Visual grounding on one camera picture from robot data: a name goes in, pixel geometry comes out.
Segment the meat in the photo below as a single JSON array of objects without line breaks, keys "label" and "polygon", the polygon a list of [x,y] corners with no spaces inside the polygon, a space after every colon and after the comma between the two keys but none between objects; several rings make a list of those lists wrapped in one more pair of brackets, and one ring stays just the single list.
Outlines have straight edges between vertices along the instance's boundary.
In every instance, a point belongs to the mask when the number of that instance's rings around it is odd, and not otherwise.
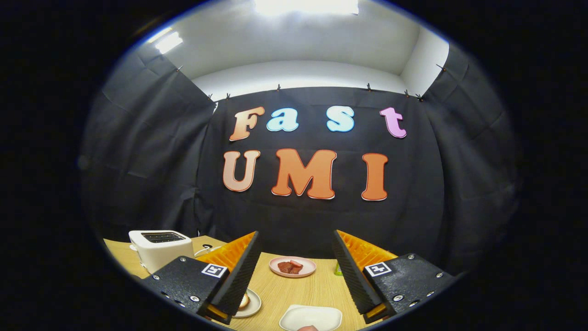
[{"label": "meat", "polygon": [[290,262],[280,262],[278,263],[278,268],[283,273],[289,274],[298,274],[300,270],[302,270],[302,264],[291,260]]},{"label": "meat", "polygon": [[302,267],[302,264],[300,264],[294,260],[290,260],[290,263],[292,263],[295,267]]},{"label": "meat", "polygon": [[280,268],[280,271],[283,273],[290,273],[290,270],[292,269],[293,265],[290,262],[280,262],[278,263],[278,268]]},{"label": "meat", "polygon": [[302,266],[296,267],[296,266],[292,266],[292,269],[290,269],[290,273],[291,274],[298,274],[298,272],[302,269]]}]

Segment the table surface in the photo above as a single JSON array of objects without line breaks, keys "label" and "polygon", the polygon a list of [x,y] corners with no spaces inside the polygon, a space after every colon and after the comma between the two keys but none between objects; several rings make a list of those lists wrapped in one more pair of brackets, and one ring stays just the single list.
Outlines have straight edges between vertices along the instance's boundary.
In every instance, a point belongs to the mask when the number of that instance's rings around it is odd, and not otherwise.
[{"label": "table surface", "polygon": [[[130,243],[108,239],[104,239],[104,242],[113,257],[130,274],[137,275],[142,279],[150,275],[139,264],[139,256],[137,252],[131,250]],[[192,238],[194,252],[203,249],[203,244],[217,247],[225,243],[208,236]],[[366,324],[363,316],[358,313],[343,276],[335,275],[337,260],[309,259],[316,263],[314,273],[303,278],[287,278],[270,270],[269,262],[275,257],[279,257],[279,255],[261,253],[249,282],[248,288],[257,293],[261,299],[261,308],[252,316],[231,319],[228,326],[231,329],[238,331],[282,330],[278,323],[291,304],[339,309],[343,313],[341,326],[337,328],[340,331],[356,331],[380,322]]]}]

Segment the green bottle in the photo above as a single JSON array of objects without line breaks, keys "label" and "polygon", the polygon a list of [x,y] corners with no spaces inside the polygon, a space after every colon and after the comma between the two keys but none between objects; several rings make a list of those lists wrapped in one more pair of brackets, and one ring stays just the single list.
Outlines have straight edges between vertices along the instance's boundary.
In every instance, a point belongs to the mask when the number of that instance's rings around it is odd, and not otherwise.
[{"label": "green bottle", "polygon": [[343,273],[341,272],[341,267],[339,267],[339,262],[337,262],[337,266],[335,267],[335,274],[337,276],[343,276]]}]

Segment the cutout letter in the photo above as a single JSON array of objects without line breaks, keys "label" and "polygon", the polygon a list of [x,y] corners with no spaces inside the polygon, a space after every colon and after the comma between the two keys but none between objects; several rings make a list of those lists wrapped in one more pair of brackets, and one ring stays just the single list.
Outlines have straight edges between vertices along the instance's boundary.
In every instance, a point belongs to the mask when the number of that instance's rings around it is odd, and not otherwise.
[{"label": "cutout letter", "polygon": [[235,192],[243,192],[251,187],[255,174],[255,160],[261,155],[259,151],[247,151],[243,156],[247,160],[243,180],[235,180],[235,164],[240,156],[239,152],[229,151],[225,153],[225,168],[222,172],[222,181],[226,188]]},{"label": "cutout letter", "polygon": [[332,106],[327,109],[327,117],[330,121],[327,122],[327,128],[333,132],[348,132],[353,129],[353,109],[344,106]]},{"label": "cutout letter", "polygon": [[230,141],[236,141],[245,139],[249,136],[249,131],[247,131],[247,126],[253,129],[255,128],[255,124],[257,124],[257,115],[261,116],[265,110],[263,107],[257,107],[254,109],[240,111],[235,114],[237,118],[237,122],[235,122],[235,132],[230,135]]},{"label": "cutout letter", "polygon": [[301,196],[312,179],[312,186],[308,196],[315,199],[332,199],[335,192],[331,190],[331,169],[337,153],[330,150],[316,151],[305,167],[298,152],[291,148],[283,148],[276,152],[280,159],[278,183],[272,187],[272,193],[277,196],[289,196],[292,190],[288,186],[288,179],[292,181],[296,195]]},{"label": "cutout letter", "polygon": [[388,197],[384,191],[384,164],[388,162],[385,155],[378,153],[364,154],[362,159],[367,165],[366,190],[362,198],[367,201],[382,201]]},{"label": "cutout letter", "polygon": [[380,112],[380,115],[386,118],[386,126],[391,135],[400,139],[406,137],[406,130],[398,126],[398,121],[402,121],[402,115],[396,113],[394,108],[386,108]]},{"label": "cutout letter", "polygon": [[287,132],[294,131],[298,128],[296,117],[298,112],[294,108],[282,108],[272,113],[272,119],[268,121],[269,131],[284,130]]}]

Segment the orange letter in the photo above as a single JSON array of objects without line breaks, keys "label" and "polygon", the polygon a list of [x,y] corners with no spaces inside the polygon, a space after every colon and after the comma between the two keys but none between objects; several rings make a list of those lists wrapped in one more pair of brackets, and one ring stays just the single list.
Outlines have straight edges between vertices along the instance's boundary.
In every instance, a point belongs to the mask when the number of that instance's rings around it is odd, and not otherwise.
[{"label": "orange letter", "polygon": [[235,132],[230,135],[230,141],[236,141],[245,139],[249,136],[249,132],[247,131],[247,126],[253,129],[255,128],[255,124],[257,124],[257,115],[261,116],[265,110],[263,107],[257,107],[254,109],[240,111],[235,114],[237,118],[237,122],[235,122]]},{"label": "orange letter", "polygon": [[367,164],[366,190],[362,198],[367,201],[382,201],[388,197],[384,191],[384,164],[388,162],[385,155],[378,153],[364,154],[362,159]]},{"label": "orange letter", "polygon": [[308,190],[308,196],[315,199],[332,199],[335,192],[331,190],[331,169],[337,153],[329,150],[320,150],[315,153],[305,167],[298,152],[291,148],[283,148],[276,152],[280,159],[278,171],[278,183],[272,187],[272,193],[277,196],[289,196],[292,190],[288,186],[288,178],[296,195],[301,196],[312,179],[312,187]]},{"label": "orange letter", "polygon": [[235,164],[239,158],[240,153],[230,151],[225,153],[225,168],[222,172],[222,181],[226,188],[235,192],[246,191],[253,183],[253,175],[255,173],[255,160],[261,155],[259,151],[247,151],[243,156],[247,160],[245,164],[245,175],[243,180],[235,180]]}]

